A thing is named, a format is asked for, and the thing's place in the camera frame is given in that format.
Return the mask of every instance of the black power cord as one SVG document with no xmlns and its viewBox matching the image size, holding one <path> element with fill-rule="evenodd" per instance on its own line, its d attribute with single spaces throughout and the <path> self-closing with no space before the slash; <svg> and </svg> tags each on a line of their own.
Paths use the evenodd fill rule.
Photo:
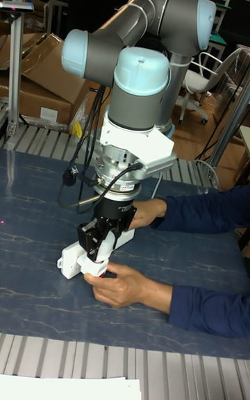
<svg viewBox="0 0 250 400">
<path fill-rule="evenodd" d="M 104 192 L 103 192 L 103 193 L 100 195 L 100 197 L 93 203 L 92 206 L 90 206 L 88 209 L 84 210 L 83 212 L 79 212 L 79 213 L 82 215 L 82 214 L 84 214 L 84 213 L 89 212 L 89 210 L 95 208 L 95 207 L 97 206 L 97 204 L 99 204 L 99 203 L 101 202 L 101 200 L 105 197 L 105 195 L 108 193 L 108 191 L 111 189 L 111 187 L 116 183 L 116 181 L 118 181 L 118 179 L 120 179 L 123 175 L 125 175 L 125 173 L 129 173 L 129 172 L 132 172 L 133 170 L 139 170 L 139 169 L 142 169 L 142 168 L 143 168 L 143 164 L 141 164 L 140 162 L 139 162 L 139 163 L 137 162 L 136 164 L 129 165 L 126 169 L 122 170 L 122 172 L 120 172 L 120 173 L 110 182 L 110 184 L 108 185 L 108 187 L 106 187 L 106 189 L 104 190 Z M 60 186 L 60 189 L 59 189 L 59 192 L 58 192 L 58 198 L 57 198 L 57 201 L 58 201 L 59 206 L 62 207 L 62 208 L 67 208 L 67 209 L 70 209 L 70 208 L 73 208 L 73 207 L 79 207 L 80 201 L 78 201 L 77 203 L 73 203 L 73 204 L 64 204 L 64 203 L 62 203 L 62 201 L 60 200 L 60 196 L 61 196 L 61 194 L 62 194 L 62 192 L 63 192 L 63 187 L 64 187 L 64 184 L 62 183 L 61 186 Z"/>
<path fill-rule="evenodd" d="M 104 92 L 106 90 L 106 87 L 104 87 L 103 85 L 100 85 L 99 89 L 97 90 L 97 94 L 94 98 L 92 107 L 90 109 L 89 115 L 87 116 L 87 119 L 85 121 L 85 125 L 83 127 L 83 132 L 81 135 L 80 140 L 78 141 L 78 144 L 76 146 L 76 150 L 74 152 L 74 155 L 72 156 L 72 159 L 70 160 L 67 169 L 65 170 L 65 173 L 63 174 L 63 178 L 62 178 L 62 185 L 60 186 L 59 189 L 59 193 L 58 193 L 58 204 L 63 207 L 63 208 L 72 208 L 72 207 L 77 207 L 77 212 L 78 213 L 85 213 L 88 210 L 90 210 L 92 207 L 95 207 L 103 198 L 103 196 L 101 195 L 100 198 L 96 201 L 96 203 L 94 204 L 94 206 L 91 206 L 89 209 L 87 209 L 84 212 L 79 212 L 79 201 L 81 200 L 81 195 L 82 195 L 82 191 L 83 191 L 83 184 L 84 182 L 87 183 L 88 185 L 95 185 L 97 183 L 97 180 L 95 181 L 91 181 L 90 179 L 88 179 L 87 177 L 85 177 L 85 173 L 88 170 L 88 167 L 90 166 L 90 162 L 92 159 L 92 155 L 94 152 L 94 146 L 95 146 L 95 142 L 96 142 L 96 138 L 97 138 L 97 127 L 98 127 L 98 122 L 99 122 L 99 117 L 100 117 L 100 112 L 101 112 L 101 106 L 105 103 L 106 99 L 109 97 L 110 93 L 111 93 L 111 88 L 109 93 L 107 94 L 106 98 L 103 100 L 103 95 Z M 82 170 L 79 172 L 76 164 L 75 164 L 75 160 L 78 157 L 78 153 L 81 149 L 81 147 L 83 146 L 84 141 L 86 141 L 86 152 L 85 152 L 85 159 L 83 162 L 83 168 Z M 124 170 L 123 172 L 121 172 L 121 174 L 119 174 L 114 180 L 113 182 L 110 184 L 110 186 L 108 186 L 105 191 L 104 194 L 106 194 L 109 189 L 111 188 L 111 186 L 114 184 L 114 182 L 116 182 L 117 179 L 119 179 L 120 176 L 123 176 L 123 174 L 125 174 L 126 172 L 129 172 L 131 169 L 128 168 L 126 170 Z M 80 186 L 80 191 L 79 191 L 79 195 L 78 195 L 78 202 L 77 203 L 73 203 L 73 204 L 64 204 L 61 202 L 60 200 L 60 196 L 62 194 L 63 191 L 63 187 L 64 185 L 66 186 L 72 186 L 75 184 L 76 182 L 76 178 L 79 177 L 81 180 L 81 186 Z"/>
<path fill-rule="evenodd" d="M 250 108 L 248 109 L 248 111 L 247 111 L 247 113 L 245 114 L 245 116 L 242 118 L 242 121 L 239 123 L 239 125 L 237 125 L 236 129 L 234 130 L 234 132 L 233 132 L 233 134 L 232 134 L 232 138 L 233 138 L 233 136 L 236 135 L 236 133 L 238 132 L 239 128 L 240 128 L 241 125 L 244 123 L 244 120 L 248 117 L 249 113 L 250 113 Z M 212 145 L 210 145 L 209 149 L 211 149 L 214 145 L 216 145 L 217 142 L 218 142 L 218 140 L 215 141 Z M 203 159 L 203 161 L 207 161 L 207 159 L 209 159 L 210 156 L 211 156 L 211 155 L 207 156 L 205 159 Z"/>
</svg>

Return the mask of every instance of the light blue joint cap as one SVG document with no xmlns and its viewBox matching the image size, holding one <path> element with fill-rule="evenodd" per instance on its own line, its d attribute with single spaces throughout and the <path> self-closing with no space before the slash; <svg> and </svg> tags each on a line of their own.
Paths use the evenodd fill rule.
<svg viewBox="0 0 250 400">
<path fill-rule="evenodd" d="M 84 78 L 88 52 L 87 47 L 87 31 L 70 31 L 62 48 L 62 66 L 66 72 Z"/>
<path fill-rule="evenodd" d="M 167 85 L 169 61 L 158 51 L 141 47 L 124 48 L 118 58 L 114 78 L 125 92 L 151 96 Z"/>
<path fill-rule="evenodd" d="M 206 50 L 215 20 L 216 5 L 211 0 L 198 0 L 197 37 L 200 50 Z"/>
</svg>

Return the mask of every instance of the person's right hand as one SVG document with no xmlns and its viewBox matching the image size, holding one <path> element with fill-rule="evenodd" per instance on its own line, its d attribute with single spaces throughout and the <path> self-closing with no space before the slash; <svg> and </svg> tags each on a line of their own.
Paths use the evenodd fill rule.
<svg viewBox="0 0 250 400">
<path fill-rule="evenodd" d="M 129 230 L 137 227 L 148 226 L 157 217 L 166 215 L 167 203 L 163 199 L 150 199 L 148 201 L 134 201 L 137 208 Z"/>
</svg>

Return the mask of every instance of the white chair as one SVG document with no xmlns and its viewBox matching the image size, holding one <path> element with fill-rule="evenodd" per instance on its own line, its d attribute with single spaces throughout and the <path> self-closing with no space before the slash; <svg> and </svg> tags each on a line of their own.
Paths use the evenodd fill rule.
<svg viewBox="0 0 250 400">
<path fill-rule="evenodd" d="M 202 51 L 199 54 L 199 63 L 194 62 L 193 60 L 191 61 L 192 64 L 198 65 L 200 73 L 195 73 L 190 69 L 187 70 L 186 72 L 182 86 L 186 88 L 187 92 L 184 97 L 179 96 L 176 101 L 176 104 L 181 107 L 181 116 L 178 121 L 179 124 L 183 124 L 184 122 L 183 119 L 186 108 L 190 108 L 191 110 L 197 111 L 201 116 L 203 116 L 201 123 L 206 124 L 206 122 L 208 121 L 208 115 L 199 106 L 202 104 L 206 92 L 211 90 L 219 82 L 220 78 L 222 77 L 222 74 L 233 63 L 233 61 L 237 58 L 240 52 L 241 48 L 238 48 L 222 62 L 221 60 L 217 59 L 211 54 Z M 219 67 L 215 71 L 207 67 L 204 67 L 201 64 L 201 57 L 203 54 L 215 59 L 216 62 L 219 63 Z M 203 76 L 204 70 L 210 72 L 209 79 L 204 78 Z M 190 99 L 190 95 L 196 92 L 202 94 L 200 102 L 195 101 L 194 99 Z"/>
</svg>

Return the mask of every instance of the black cable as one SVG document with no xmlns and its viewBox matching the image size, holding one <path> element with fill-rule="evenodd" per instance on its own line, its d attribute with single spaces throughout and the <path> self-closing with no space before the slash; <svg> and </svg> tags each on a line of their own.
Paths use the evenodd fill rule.
<svg viewBox="0 0 250 400">
<path fill-rule="evenodd" d="M 8 34 L 6 34 L 4 41 L 3 41 L 2 45 L 0 46 L 0 53 L 1 53 L 2 49 L 3 49 L 3 47 L 4 47 L 4 44 L 6 43 L 7 39 L 8 39 Z"/>
<path fill-rule="evenodd" d="M 236 129 L 234 130 L 234 132 L 233 132 L 233 134 L 232 134 L 232 138 L 233 138 L 233 136 L 235 136 L 236 133 L 238 132 L 238 130 L 239 130 L 239 128 L 241 127 L 241 125 L 243 124 L 244 120 L 245 120 L 245 119 L 247 118 L 247 116 L 249 115 L 249 112 L 250 112 L 250 108 L 248 109 L 246 115 L 242 118 L 242 121 L 239 123 L 239 125 L 237 125 Z M 211 149 L 212 147 L 214 147 L 214 145 L 217 144 L 217 142 L 218 142 L 218 140 L 216 140 L 212 145 L 210 145 L 209 149 Z M 211 155 L 207 156 L 205 159 L 203 159 L 203 161 L 207 161 L 207 159 L 209 159 L 210 156 L 211 156 Z"/>
<path fill-rule="evenodd" d="M 139 170 L 143 168 L 143 164 L 141 164 L 140 162 L 136 163 L 136 164 L 132 164 L 129 165 L 125 170 L 123 170 L 121 173 L 119 173 L 112 181 L 111 183 L 108 185 L 108 187 L 104 190 L 104 192 L 100 195 L 99 199 L 97 199 L 92 207 L 89 207 L 88 209 L 84 210 L 83 212 L 79 212 L 81 215 L 84 213 L 89 212 L 92 208 L 95 208 L 97 206 L 97 204 L 99 204 L 101 202 L 101 200 L 105 197 L 105 195 L 108 193 L 108 191 L 111 189 L 111 187 L 116 183 L 116 181 L 118 181 L 118 179 L 120 179 L 123 175 L 125 175 L 125 173 L 131 172 L 133 170 Z"/>
<path fill-rule="evenodd" d="M 19 118 L 21 119 L 21 121 L 22 121 L 25 125 L 28 125 L 28 126 L 29 126 L 28 122 L 24 119 L 24 117 L 21 115 L 21 113 L 19 114 Z"/>
<path fill-rule="evenodd" d="M 71 159 L 71 161 L 70 161 L 69 163 L 72 163 L 72 162 L 74 162 L 74 161 L 76 160 L 76 158 L 78 157 L 78 153 L 79 153 L 79 151 L 80 151 L 80 148 L 83 146 L 83 138 L 84 138 L 84 136 L 85 136 L 85 132 L 86 132 L 87 127 L 88 127 L 88 124 L 89 124 L 89 122 L 90 122 L 90 118 L 91 118 L 91 116 L 92 116 L 92 112 L 95 111 L 96 105 L 97 105 L 98 100 L 99 100 L 100 88 L 99 88 L 99 90 L 98 90 L 96 96 L 94 97 L 93 104 L 92 104 L 92 106 L 91 106 L 90 112 L 89 112 L 89 114 L 88 114 L 88 116 L 87 116 L 87 119 L 86 119 L 85 124 L 84 124 L 84 127 L 83 127 L 82 136 L 81 136 L 80 140 L 78 141 L 78 144 L 77 144 L 77 146 L 76 146 L 76 150 L 75 150 L 75 152 L 74 152 L 74 155 L 73 155 L 73 157 L 72 157 L 72 159 Z"/>
<path fill-rule="evenodd" d="M 143 168 L 143 164 L 141 164 L 140 162 L 136 163 L 136 164 L 132 164 L 129 165 L 126 169 L 122 170 L 122 172 L 120 172 L 108 185 L 108 187 L 104 190 L 104 192 L 100 195 L 100 197 L 94 202 L 93 206 L 90 206 L 88 209 L 84 210 L 83 212 L 79 212 L 81 215 L 84 213 L 89 212 L 89 210 L 91 210 L 92 208 L 95 208 L 97 206 L 97 204 L 99 204 L 101 202 L 101 200 L 105 197 L 106 193 L 108 193 L 108 191 L 111 189 L 111 187 L 116 183 L 116 181 L 118 181 L 118 179 L 120 179 L 123 175 L 125 175 L 125 173 L 131 172 L 133 170 L 139 170 Z M 63 188 L 64 188 L 64 184 L 62 183 L 60 185 L 60 189 L 58 192 L 58 196 L 57 196 L 57 202 L 59 204 L 60 207 L 63 208 L 73 208 L 73 207 L 77 207 L 79 206 L 79 201 L 77 203 L 73 203 L 73 204 L 64 204 L 61 202 L 60 200 L 60 196 L 63 192 Z"/>
<path fill-rule="evenodd" d="M 109 90 L 109 92 L 108 92 L 106 98 L 102 101 L 101 106 L 102 106 L 102 105 L 104 104 L 104 102 L 106 102 L 106 100 L 108 99 L 108 97 L 109 97 L 109 95 L 110 95 L 110 93 L 111 93 L 111 90 L 112 90 L 112 88 L 110 88 L 110 90 Z"/>
<path fill-rule="evenodd" d="M 87 137 L 88 139 L 87 139 L 85 160 L 84 160 L 84 163 L 83 163 L 83 171 L 81 172 L 83 175 L 86 173 L 86 171 L 87 171 L 87 169 L 88 169 L 88 167 L 90 165 L 91 159 L 92 159 L 92 155 L 93 155 L 93 151 L 94 151 L 94 145 L 95 145 L 95 141 L 96 141 L 96 138 L 97 138 L 97 125 L 98 125 L 99 115 L 100 115 L 100 110 L 101 110 L 101 99 L 102 99 L 102 96 L 103 96 L 104 92 L 105 92 L 105 88 L 103 88 L 103 92 L 100 94 L 100 99 L 99 99 L 99 102 L 97 103 L 97 109 L 96 109 L 95 113 L 93 111 L 93 115 L 94 115 L 94 118 L 96 117 L 96 120 L 95 120 L 95 125 L 94 125 L 94 133 L 93 133 L 93 138 L 92 138 L 92 145 L 91 145 L 91 148 L 90 148 L 90 153 L 88 154 L 91 131 L 92 131 L 92 123 L 93 123 L 93 119 L 94 118 L 92 118 L 91 121 L 90 121 L 89 133 L 88 133 L 88 137 Z M 81 181 L 81 186 L 80 186 L 79 195 L 78 195 L 78 201 L 81 200 L 82 193 L 83 193 L 83 181 Z"/>
<path fill-rule="evenodd" d="M 85 173 L 85 171 L 87 170 L 87 168 L 88 168 L 88 166 L 90 164 L 91 158 L 92 158 L 93 151 L 94 151 L 95 139 L 94 139 L 94 136 L 93 136 L 92 145 L 91 145 L 91 149 L 90 149 L 90 153 L 89 153 L 92 125 L 93 125 L 94 118 L 96 117 L 95 125 L 94 125 L 94 134 L 95 134 L 95 138 L 96 138 L 96 136 L 97 136 L 97 124 L 98 124 L 98 121 L 99 121 L 99 115 L 100 115 L 100 110 L 101 110 L 101 100 L 103 98 L 104 92 L 105 92 L 105 87 L 103 85 L 101 85 L 99 99 L 97 101 L 96 108 L 94 109 L 94 111 L 92 113 L 92 116 L 91 116 L 91 120 L 90 120 L 90 127 L 89 127 L 89 133 L 88 133 L 88 137 L 87 137 L 88 139 L 87 139 L 87 145 L 86 145 L 86 152 L 85 152 L 85 160 L 84 160 L 84 165 L 83 165 L 83 173 Z"/>
<path fill-rule="evenodd" d="M 237 93 L 239 87 L 240 87 L 240 84 L 237 86 L 237 88 L 235 89 L 234 93 L 230 96 L 230 98 L 229 98 L 229 100 L 228 100 L 228 103 L 226 104 L 226 106 L 225 106 L 225 108 L 224 108 L 224 110 L 223 110 L 223 112 L 222 112 L 222 114 L 221 114 L 221 116 L 220 116 L 220 118 L 219 118 L 219 121 L 217 122 L 217 124 L 216 124 L 216 126 L 215 126 L 215 128 L 214 128 L 214 130 L 213 130 L 213 132 L 212 132 L 212 135 L 210 136 L 209 140 L 207 141 L 205 147 L 203 148 L 203 151 L 202 151 L 194 160 L 196 160 L 196 159 L 201 159 L 202 155 L 203 155 L 205 152 L 207 152 L 208 150 L 210 150 L 210 149 L 218 142 L 218 140 L 216 140 L 212 145 L 208 146 L 208 145 L 209 145 L 209 142 L 212 140 L 213 135 L 215 134 L 217 128 L 219 127 L 220 123 L 222 122 L 222 120 L 223 120 L 223 118 L 224 118 L 224 115 L 226 114 L 226 112 L 227 112 L 227 110 L 228 110 L 228 107 L 230 106 L 230 104 L 231 104 L 231 102 L 232 102 L 234 96 L 236 95 L 236 93 Z"/>
</svg>

